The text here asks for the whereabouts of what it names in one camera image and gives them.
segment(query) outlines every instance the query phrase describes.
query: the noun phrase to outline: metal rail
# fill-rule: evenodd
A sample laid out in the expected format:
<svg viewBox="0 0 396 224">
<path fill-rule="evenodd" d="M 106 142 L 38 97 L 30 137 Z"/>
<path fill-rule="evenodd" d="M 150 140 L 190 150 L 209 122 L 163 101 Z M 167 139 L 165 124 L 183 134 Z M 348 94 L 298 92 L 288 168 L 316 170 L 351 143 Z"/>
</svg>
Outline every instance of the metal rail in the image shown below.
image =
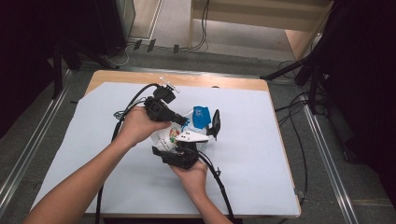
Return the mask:
<svg viewBox="0 0 396 224">
<path fill-rule="evenodd" d="M 306 96 L 304 95 L 302 96 L 302 98 L 303 100 L 307 100 Z M 359 221 L 355 214 L 353 204 L 348 196 L 341 176 L 338 174 L 335 163 L 332 160 L 332 154 L 322 134 L 317 117 L 311 113 L 311 110 L 307 105 L 304 106 L 304 112 L 317 142 L 320 156 L 323 159 L 323 164 L 330 178 L 330 182 L 332 183 L 332 189 L 334 190 L 335 197 L 337 198 L 338 204 L 340 205 L 344 219 L 346 223 L 358 224 Z"/>
<path fill-rule="evenodd" d="M 35 153 L 37 152 L 38 147 L 41 144 L 41 141 L 44 135 L 47 132 L 50 124 L 52 123 L 53 118 L 59 110 L 59 107 L 66 96 L 69 83 L 72 76 L 72 72 L 68 70 L 64 75 L 64 89 L 58 95 L 58 97 L 52 100 L 49 103 L 49 106 L 35 128 L 32 137 L 15 163 L 14 167 L 11 170 L 11 173 L 8 175 L 7 180 L 3 184 L 0 189 L 0 218 L 3 216 L 4 212 L 7 209 L 9 202 L 12 199 L 18 185 L 21 183 L 23 175 L 25 174 L 29 164 L 31 163 Z"/>
</svg>

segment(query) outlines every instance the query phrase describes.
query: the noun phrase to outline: metal frame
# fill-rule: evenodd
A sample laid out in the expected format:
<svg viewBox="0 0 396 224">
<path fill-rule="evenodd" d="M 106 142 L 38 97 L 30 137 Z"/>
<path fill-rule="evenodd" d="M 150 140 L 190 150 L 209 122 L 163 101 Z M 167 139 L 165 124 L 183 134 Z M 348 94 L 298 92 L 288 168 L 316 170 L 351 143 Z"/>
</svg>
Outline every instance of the metal frame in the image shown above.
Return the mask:
<svg viewBox="0 0 396 224">
<path fill-rule="evenodd" d="M 35 153 L 37 152 L 38 147 L 41 144 L 41 141 L 44 135 L 47 132 L 50 124 L 52 123 L 53 118 L 61 106 L 64 97 L 66 96 L 69 90 L 69 83 L 72 77 L 72 72 L 67 70 L 64 75 L 64 89 L 58 95 L 58 97 L 52 100 L 49 103 L 49 106 L 43 116 L 43 118 L 38 123 L 35 131 L 15 163 L 11 173 L 8 175 L 7 180 L 3 184 L 0 189 L 0 218 L 3 216 L 6 208 L 14 195 L 18 185 L 21 183 L 23 175 L 25 174 L 29 164 L 31 163 Z"/>
<path fill-rule="evenodd" d="M 307 100 L 307 97 L 304 95 L 301 98 L 303 100 Z M 327 146 L 326 140 L 318 124 L 317 117 L 311 113 L 308 105 L 304 106 L 304 112 L 309 126 L 311 127 L 312 134 L 315 137 L 315 141 L 317 142 L 320 156 L 323 159 L 323 164 L 326 168 L 330 182 L 332 183 L 332 189 L 334 191 L 335 197 L 337 198 L 344 219 L 346 223 L 358 224 L 359 221 L 353 208 L 353 204 L 349 198 L 347 189 L 344 186 L 341 176 L 338 173 L 337 167 L 332 160 L 332 153 Z"/>
<path fill-rule="evenodd" d="M 128 70 L 130 72 L 142 72 L 142 73 L 164 73 L 164 74 L 179 74 L 179 75 L 191 75 L 191 76 L 216 76 L 216 77 L 242 77 L 242 78 L 253 78 L 260 79 L 260 77 L 256 76 L 244 76 L 244 75 L 232 75 L 232 74 L 221 74 L 221 73 L 207 73 L 207 72 L 192 72 L 192 71 L 177 71 L 177 70 L 163 70 L 163 69 L 148 69 L 148 68 L 132 68 Z M 70 80 L 73 75 L 71 70 L 67 70 L 64 75 L 64 89 L 59 94 L 59 96 L 52 100 L 49 104 L 49 107 L 44 114 L 42 120 L 40 120 L 39 124 L 35 128 L 35 132 L 30 138 L 28 144 L 23 150 L 21 156 L 16 162 L 14 168 L 9 174 L 6 182 L 0 189 L 0 218 L 4 214 L 13 194 L 15 193 L 18 185 L 23 178 L 30 162 L 32 161 L 40 143 L 46 134 L 48 127 L 50 126 L 53 118 L 61 106 L 64 97 L 66 96 L 69 86 Z M 291 84 L 292 81 L 289 80 L 272 80 L 267 81 L 268 83 L 274 84 Z M 334 190 L 335 196 L 343 213 L 344 219 L 346 223 L 359 223 L 357 216 L 355 214 L 353 205 L 349 196 L 347 194 L 347 190 L 343 184 L 341 176 L 338 174 L 337 168 L 335 166 L 334 161 L 332 160 L 331 152 L 327 146 L 325 138 L 321 132 L 321 129 L 318 124 L 317 118 L 312 115 L 308 106 L 304 107 L 304 112 L 306 118 L 308 120 L 309 126 L 312 130 L 312 133 L 315 137 L 315 140 L 318 145 L 318 150 L 321 158 L 323 159 L 324 166 L 330 178 L 332 188 Z"/>
</svg>

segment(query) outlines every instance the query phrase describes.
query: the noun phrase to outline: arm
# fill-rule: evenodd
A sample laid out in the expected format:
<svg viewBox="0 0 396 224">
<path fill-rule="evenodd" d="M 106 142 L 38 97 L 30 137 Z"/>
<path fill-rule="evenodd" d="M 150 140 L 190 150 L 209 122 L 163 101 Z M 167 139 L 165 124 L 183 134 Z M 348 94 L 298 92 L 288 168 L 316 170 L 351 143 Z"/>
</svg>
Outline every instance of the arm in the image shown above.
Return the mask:
<svg viewBox="0 0 396 224">
<path fill-rule="evenodd" d="M 23 223 L 77 223 L 128 150 L 169 125 L 151 121 L 143 107 L 135 107 L 126 116 L 116 139 L 52 189 Z"/>
<path fill-rule="evenodd" d="M 198 161 L 189 170 L 175 166 L 171 166 L 171 169 L 180 178 L 184 190 L 186 190 L 206 224 L 232 223 L 206 195 L 206 165 Z"/>
</svg>

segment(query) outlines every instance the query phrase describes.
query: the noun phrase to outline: person's left hand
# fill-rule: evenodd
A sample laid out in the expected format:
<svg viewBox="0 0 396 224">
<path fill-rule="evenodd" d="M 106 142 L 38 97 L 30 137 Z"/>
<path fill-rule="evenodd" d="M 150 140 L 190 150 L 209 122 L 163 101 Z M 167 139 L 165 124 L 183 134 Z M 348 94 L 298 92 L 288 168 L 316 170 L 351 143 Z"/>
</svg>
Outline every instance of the person's left hand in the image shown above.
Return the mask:
<svg viewBox="0 0 396 224">
<path fill-rule="evenodd" d="M 167 128 L 171 122 L 152 121 L 145 107 L 135 106 L 125 117 L 115 141 L 128 149 L 148 138 L 152 133 Z"/>
</svg>

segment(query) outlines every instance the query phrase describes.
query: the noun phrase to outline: cord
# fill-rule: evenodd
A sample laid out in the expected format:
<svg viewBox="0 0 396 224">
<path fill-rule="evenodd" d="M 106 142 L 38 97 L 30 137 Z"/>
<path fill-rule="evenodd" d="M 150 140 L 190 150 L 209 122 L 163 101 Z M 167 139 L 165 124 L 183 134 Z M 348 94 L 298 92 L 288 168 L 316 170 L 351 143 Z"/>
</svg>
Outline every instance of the cord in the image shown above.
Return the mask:
<svg viewBox="0 0 396 224">
<path fill-rule="evenodd" d="M 180 48 L 180 49 L 187 49 L 188 51 L 196 51 L 198 49 L 200 49 L 202 47 L 203 44 L 206 44 L 206 49 L 204 51 L 206 51 L 209 46 L 206 42 L 206 24 L 207 24 L 207 14 L 209 12 L 209 0 L 206 1 L 205 7 L 204 7 L 204 12 L 202 14 L 202 18 L 201 18 L 201 27 L 202 27 L 202 38 L 201 38 L 201 42 L 192 47 L 192 48 Z"/>
<path fill-rule="evenodd" d="M 116 124 L 116 127 L 114 129 L 114 133 L 113 133 L 113 136 L 111 138 L 111 141 L 114 141 L 114 139 L 119 134 L 119 130 L 120 130 L 121 124 L 123 123 L 123 121 L 125 119 L 125 116 L 128 114 L 128 112 L 131 111 L 131 109 L 134 108 L 134 106 L 136 106 L 137 104 L 143 103 L 141 101 L 143 98 L 141 98 L 138 102 L 136 102 L 137 97 L 139 97 L 139 95 L 142 94 L 143 91 L 145 91 L 146 89 L 148 89 L 148 88 L 150 88 L 152 86 L 155 86 L 157 88 L 160 87 L 160 85 L 157 84 L 157 83 L 148 84 L 147 86 L 143 87 L 142 90 L 140 90 L 134 96 L 134 98 L 131 100 L 131 102 L 126 106 L 126 108 L 123 111 L 118 111 L 118 112 L 116 112 L 114 114 L 114 116 L 119 120 L 119 122 Z M 97 196 L 97 199 L 96 199 L 95 224 L 99 224 L 99 221 L 100 221 L 100 210 L 101 210 L 103 188 L 104 188 L 104 185 L 99 189 L 98 196 Z"/>
<path fill-rule="evenodd" d="M 129 47 L 131 47 L 131 46 L 134 46 L 134 43 L 133 43 L 132 45 L 128 45 L 128 46 L 124 49 L 125 55 L 126 55 L 126 57 L 127 57 L 125 63 L 114 63 L 114 62 L 112 62 L 110 59 L 108 59 L 107 55 L 105 55 L 105 57 L 106 57 L 106 59 L 107 59 L 110 63 L 112 63 L 112 64 L 114 64 L 114 65 L 116 65 L 116 66 L 124 66 L 125 64 L 127 64 L 127 63 L 129 62 L 129 54 L 128 54 L 128 52 L 127 52 L 127 49 L 128 49 Z"/>
<path fill-rule="evenodd" d="M 292 128 L 293 128 L 293 130 L 294 130 L 294 132 L 295 132 L 295 134 L 297 136 L 297 139 L 298 139 L 298 142 L 299 142 L 299 146 L 300 146 L 300 150 L 302 152 L 303 163 L 304 163 L 304 197 L 299 200 L 300 206 L 303 205 L 306 193 L 308 192 L 308 169 L 307 169 L 307 164 L 306 164 L 306 156 L 305 156 L 303 143 L 302 143 L 300 135 L 297 132 L 297 128 L 295 126 L 295 123 L 294 123 L 294 120 L 293 120 L 292 116 L 297 114 L 297 113 L 299 113 L 304 108 L 304 106 L 308 105 L 308 102 L 309 102 L 308 100 L 302 100 L 302 101 L 297 101 L 296 102 L 296 100 L 300 96 L 302 96 L 304 94 L 308 94 L 308 92 L 305 91 L 305 92 L 302 92 L 302 93 L 298 94 L 296 97 L 294 97 L 292 99 L 292 101 L 290 102 L 289 105 L 275 109 L 275 112 L 279 112 L 279 111 L 288 109 L 288 115 L 278 121 L 279 122 L 279 127 L 282 126 L 282 124 L 286 120 L 290 119 L 291 126 L 292 126 Z M 315 101 L 315 105 L 324 105 L 324 102 L 322 100 L 318 100 L 318 101 L 316 100 Z M 278 222 L 278 224 L 284 223 L 286 220 L 287 220 L 286 218 L 283 218 L 283 219 L 281 219 Z"/>
<path fill-rule="evenodd" d="M 169 50 L 174 50 L 174 48 L 163 47 L 163 46 L 154 46 L 154 49 L 169 49 Z M 179 48 L 179 51 L 185 51 L 185 52 L 190 52 L 190 53 L 205 53 L 206 49 L 203 50 L 203 51 L 197 51 L 197 50 L 190 50 L 189 48 Z"/>
<path fill-rule="evenodd" d="M 224 198 L 224 202 L 227 205 L 228 214 L 230 216 L 231 222 L 236 223 L 235 217 L 233 216 L 233 209 L 231 208 L 230 201 L 228 200 L 227 192 L 225 191 L 224 185 L 221 183 L 221 180 L 219 178 L 219 173 L 213 167 L 213 164 L 210 161 L 210 159 L 203 152 L 201 152 L 201 151 L 198 151 L 198 152 L 199 152 L 198 153 L 199 158 L 201 158 L 201 160 L 207 165 L 207 167 L 209 168 L 213 177 L 215 177 L 216 182 L 218 182 L 218 184 L 219 184 L 219 188 L 220 188 L 221 194 Z"/>
</svg>

